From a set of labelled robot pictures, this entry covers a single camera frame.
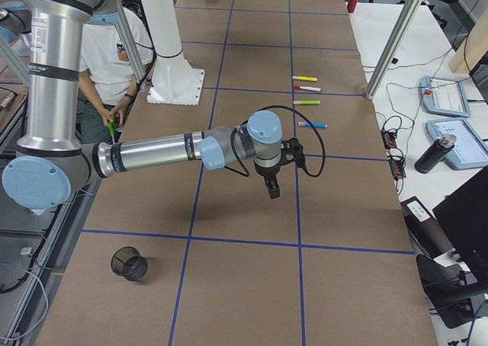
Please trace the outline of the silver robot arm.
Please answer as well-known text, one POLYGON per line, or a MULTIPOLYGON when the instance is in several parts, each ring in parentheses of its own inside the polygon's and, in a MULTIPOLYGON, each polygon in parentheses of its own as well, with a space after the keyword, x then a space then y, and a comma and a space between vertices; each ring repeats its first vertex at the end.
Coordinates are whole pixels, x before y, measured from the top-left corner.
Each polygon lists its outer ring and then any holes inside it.
POLYGON ((269 195, 284 157, 279 117, 269 108, 234 128, 188 132, 138 142, 81 144, 75 139, 82 30, 91 20, 115 24, 118 0, 24 0, 31 12, 27 130, 2 173, 5 193, 35 210, 64 203, 85 185, 116 173, 202 161, 209 170, 252 159, 269 195))

